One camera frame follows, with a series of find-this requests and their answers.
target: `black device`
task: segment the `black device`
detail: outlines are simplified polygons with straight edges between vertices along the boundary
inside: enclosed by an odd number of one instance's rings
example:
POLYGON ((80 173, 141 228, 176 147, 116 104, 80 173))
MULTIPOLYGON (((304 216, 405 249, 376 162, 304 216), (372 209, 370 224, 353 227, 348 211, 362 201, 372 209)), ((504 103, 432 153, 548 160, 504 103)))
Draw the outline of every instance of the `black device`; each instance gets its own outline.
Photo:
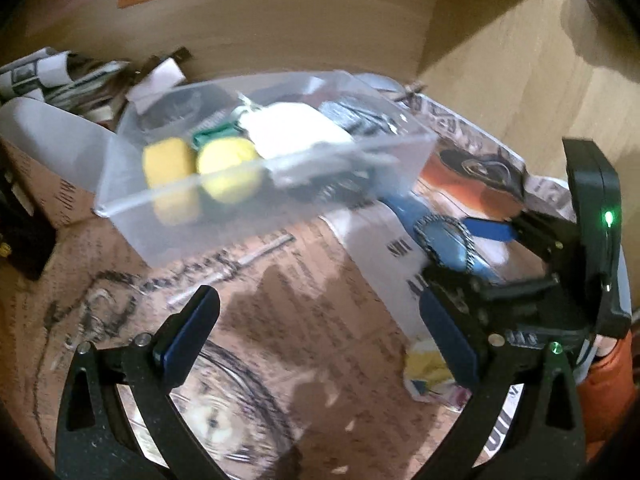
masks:
MULTIPOLYGON (((546 262, 544 277, 497 284, 437 265, 424 269, 420 315, 473 396, 416 480, 506 478, 518 470, 523 478, 574 478, 584 466, 573 370, 588 354, 585 341, 623 338, 631 318, 618 293, 618 176, 592 141, 563 142, 577 223, 524 211, 509 224, 513 238, 546 262), (518 383, 524 390, 503 446, 473 468, 518 383)), ((481 232, 486 222, 465 225, 481 232)))
POLYGON ((61 479, 228 480, 191 433, 169 398, 182 384, 220 315, 220 298, 201 286, 178 314, 152 336, 127 347, 78 345, 66 378, 56 431, 56 475, 61 479), (117 384, 128 384, 146 428, 169 469, 140 450, 117 384))
POLYGON ((0 260, 37 280, 56 245, 56 230, 18 181, 0 145, 0 260))

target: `blue gripper pad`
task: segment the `blue gripper pad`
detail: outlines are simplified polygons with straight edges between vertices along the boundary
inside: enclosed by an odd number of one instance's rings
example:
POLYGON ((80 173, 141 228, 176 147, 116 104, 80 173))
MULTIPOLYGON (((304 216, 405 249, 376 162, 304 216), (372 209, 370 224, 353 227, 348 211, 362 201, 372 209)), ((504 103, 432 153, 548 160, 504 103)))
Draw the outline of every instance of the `blue gripper pad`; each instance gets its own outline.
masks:
POLYGON ((467 217, 463 219, 462 223, 473 236, 488 238, 497 242, 511 242, 518 235, 512 225, 507 222, 467 217))
POLYGON ((471 391, 478 386, 478 356, 447 309, 429 288, 420 297, 420 317, 431 333, 456 382, 471 391))
POLYGON ((216 289, 203 285, 181 312, 164 322, 156 334, 154 357, 167 392, 184 383, 219 316, 216 289))

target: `white object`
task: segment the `white object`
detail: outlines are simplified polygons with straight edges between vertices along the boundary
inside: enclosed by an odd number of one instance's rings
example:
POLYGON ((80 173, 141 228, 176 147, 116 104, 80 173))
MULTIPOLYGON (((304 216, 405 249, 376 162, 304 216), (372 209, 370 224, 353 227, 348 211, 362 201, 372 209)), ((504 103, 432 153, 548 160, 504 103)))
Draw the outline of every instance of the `white object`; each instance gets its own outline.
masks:
POLYGON ((36 88, 54 88, 72 82, 66 71, 69 51, 35 61, 25 62, 0 74, 0 95, 13 99, 36 88))
POLYGON ((71 51, 60 52, 36 62, 38 79, 46 88, 68 85, 73 82, 66 71, 66 61, 71 51))
POLYGON ((398 217, 383 203, 324 216, 363 277, 386 305, 398 327, 411 340, 431 338, 420 318, 415 288, 427 256, 407 234, 398 217))
POLYGON ((51 48, 50 46, 46 46, 44 48, 41 48, 40 50, 36 50, 36 52, 32 52, 28 56, 21 57, 20 59, 16 59, 15 61, 12 61, 11 63, 7 63, 4 66, 0 66, 0 74, 4 73, 4 72, 9 72, 9 71, 13 70, 14 68, 17 68, 17 67, 22 66, 24 64, 31 63, 31 62, 37 61, 39 59, 43 59, 44 57, 53 56, 54 54, 57 54, 57 53, 58 53, 58 51, 55 48, 51 48))
POLYGON ((255 151, 267 160, 277 187, 300 186, 314 176, 348 170, 350 164, 339 156, 333 160, 314 160, 313 147, 325 144, 352 144, 353 137, 304 103, 276 103, 247 112, 238 121, 255 145, 255 151))
POLYGON ((186 78, 182 70, 170 57, 133 86, 127 93, 127 100, 133 102, 138 114, 142 115, 158 102, 168 90, 184 81, 186 78))
POLYGON ((495 421, 495 425, 489 435, 489 439, 484 445, 484 451, 487 453, 489 458, 500 450, 500 447, 507 436, 507 432, 509 431, 511 422, 513 421, 513 417, 516 413, 516 408, 520 402, 523 386, 523 384, 512 384, 509 388, 509 392, 504 399, 500 415, 498 415, 498 419, 495 421))
POLYGON ((276 158, 308 150, 315 144, 353 142, 353 137, 304 103, 276 103, 240 117, 262 158, 276 158))
POLYGON ((0 124, 3 139, 74 186, 95 193, 112 132, 25 97, 0 108, 0 124))

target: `green led light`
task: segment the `green led light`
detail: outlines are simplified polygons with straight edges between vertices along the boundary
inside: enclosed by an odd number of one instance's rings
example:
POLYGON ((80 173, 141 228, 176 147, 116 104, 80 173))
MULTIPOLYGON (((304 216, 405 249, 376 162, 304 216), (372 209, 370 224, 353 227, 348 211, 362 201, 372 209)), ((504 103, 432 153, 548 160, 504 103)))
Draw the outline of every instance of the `green led light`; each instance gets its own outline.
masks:
POLYGON ((604 213, 604 221, 607 224, 607 227, 610 229, 611 229, 611 226, 613 225, 613 220, 614 220, 614 216, 612 211, 607 211, 606 213, 604 213))
POLYGON ((552 341, 549 348, 551 348, 551 351, 556 355, 560 355, 562 353, 562 345, 558 341, 552 341))

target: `wooden surface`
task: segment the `wooden surface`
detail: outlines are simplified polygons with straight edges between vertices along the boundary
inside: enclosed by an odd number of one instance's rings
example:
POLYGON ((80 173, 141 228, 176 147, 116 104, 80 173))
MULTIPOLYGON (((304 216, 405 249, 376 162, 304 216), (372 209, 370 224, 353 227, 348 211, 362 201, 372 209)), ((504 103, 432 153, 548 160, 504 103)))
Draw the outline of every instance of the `wooden surface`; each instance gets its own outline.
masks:
POLYGON ((563 136, 593 138, 620 175, 623 246, 640 303, 640 49, 586 0, 438 0, 420 78, 430 97, 565 178, 563 136))
POLYGON ((562 136, 593 137, 620 173, 626 257, 640 301, 640 52, 585 0, 95 0, 25 36, 0 32, 0 62, 44 45, 142 62, 184 44, 192 80, 344 68, 410 82, 564 177, 562 136))

